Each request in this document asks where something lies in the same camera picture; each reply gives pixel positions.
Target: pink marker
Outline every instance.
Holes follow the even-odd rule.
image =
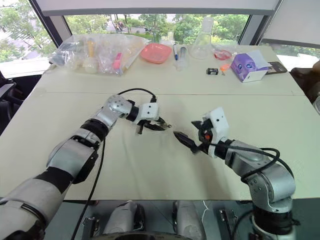
[[[119,52],[116,55],[115,60],[114,60],[113,65],[112,65],[114,69],[120,69],[122,56],[123,56],[122,52]]]

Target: small black box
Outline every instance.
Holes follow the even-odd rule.
[[[208,68],[206,70],[206,74],[208,75],[218,75],[219,71],[218,68]]]

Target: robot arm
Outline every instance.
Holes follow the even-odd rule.
[[[118,118],[156,131],[170,127],[159,117],[156,102],[135,106],[133,101],[120,95],[111,96],[94,116],[53,149],[43,173],[26,180],[0,200],[0,240],[44,238],[45,228],[70,185],[86,180],[98,158],[102,141]]]
[[[262,239],[295,239],[292,224],[292,198],[296,189],[292,174],[280,164],[253,173],[271,160],[261,151],[239,140],[227,138],[229,125],[221,107],[207,113],[203,121],[193,121],[199,130],[199,146],[182,132],[174,132],[176,138],[196,154],[202,151],[212,158],[219,157],[241,180],[249,186],[253,202],[253,226]]]

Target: black cable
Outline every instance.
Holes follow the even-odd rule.
[[[102,154],[101,154],[101,160],[100,160],[100,166],[99,166],[99,169],[98,169],[98,172],[95,176],[95,180],[94,180],[94,183],[93,183],[93,186],[92,186],[92,189],[91,189],[91,192],[90,192],[90,195],[88,197],[88,199],[86,200],[85,202],[85,205],[83,207],[83,210],[81,212],[81,215],[79,216],[79,219],[78,219],[78,222],[76,223],[76,226],[73,230],[73,234],[72,234],[72,237],[71,237],[71,240],[75,240],[75,237],[76,237],[76,234],[78,232],[78,229],[79,229],[79,226],[81,224],[81,221],[82,221],[82,218],[84,217],[85,213],[86,213],[86,210],[88,208],[88,205],[89,205],[89,202],[91,201],[91,198],[95,192],[95,189],[96,189],[96,185],[97,185],[97,182],[98,182],[98,179],[99,179],[99,175],[100,175],[100,172],[101,172],[101,169],[102,169],[102,164],[104,162],[104,156],[105,156],[105,147],[106,147],[106,139],[103,140],[103,145],[102,145]]]
[[[156,98],[156,95],[154,95],[151,91],[147,90],[147,89],[144,89],[144,88],[130,88],[130,89],[127,89],[127,90],[124,90],[124,91],[121,91],[118,93],[118,95],[121,95],[121,94],[124,94],[124,93],[127,93],[127,92],[131,92],[131,91],[144,91],[144,92],[147,92],[148,94],[151,94],[152,97]]]
[[[236,150],[241,150],[241,151],[247,151],[247,152],[253,152],[253,153],[258,153],[258,154],[261,154],[261,155],[265,155],[267,157],[271,157],[273,158],[272,161],[270,161],[269,163],[263,165],[262,167],[259,167],[251,172],[248,172],[247,174],[243,175],[241,177],[241,181],[243,183],[247,183],[246,182],[246,178],[253,175],[253,174],[256,174],[256,173],[259,173],[269,167],[271,167],[273,164],[275,164],[276,162],[280,162],[286,169],[287,171],[292,175],[292,177],[294,178],[294,174],[292,172],[292,170],[290,169],[290,167],[285,163],[285,161],[281,160],[279,157],[280,157],[280,152],[279,150],[275,149],[275,148],[270,148],[270,147],[264,147],[264,148],[260,148],[261,150],[257,150],[257,149],[253,149],[253,148],[248,148],[248,147],[242,147],[242,146],[230,146],[228,144],[222,144],[222,143],[209,143],[209,142],[204,142],[205,144],[209,144],[209,145],[212,145],[212,146],[215,146],[215,147],[222,147],[222,148],[226,148],[226,149],[236,149]],[[265,152],[265,151],[272,151],[272,152],[275,152],[275,155],[272,155],[268,152]]]
[[[239,219],[236,221],[232,234],[231,234],[231,240],[236,240],[236,233],[237,233],[237,229],[239,227],[239,224],[241,223],[241,221],[243,219],[245,219],[245,217],[249,216],[252,213],[252,210],[245,212],[244,214],[242,214]]]

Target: white table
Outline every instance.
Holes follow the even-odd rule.
[[[240,46],[239,52],[260,49],[268,62],[279,61],[269,46]],[[207,68],[219,68],[213,56],[207,60],[189,57],[189,67],[177,71],[174,58],[153,64],[138,57],[121,77],[67,72],[60,68],[47,71],[36,85],[48,93],[107,93],[145,88],[155,94],[170,95],[304,95],[290,74],[266,75],[263,81],[241,83],[230,69],[223,76],[207,75]]]
[[[35,89],[0,137],[0,196],[42,172],[53,147],[109,96]],[[125,96],[137,103],[150,99],[145,94]],[[320,119],[305,96],[159,95],[158,103],[161,117],[172,129],[145,129],[137,136],[135,125],[119,119],[107,136],[93,199],[250,199],[249,188],[223,160],[193,155],[173,135],[177,130],[196,139],[190,122],[218,106],[224,108],[231,139],[280,150],[295,175],[294,198],[320,197]],[[96,172],[97,166],[86,182],[70,188],[66,199],[85,200]]]

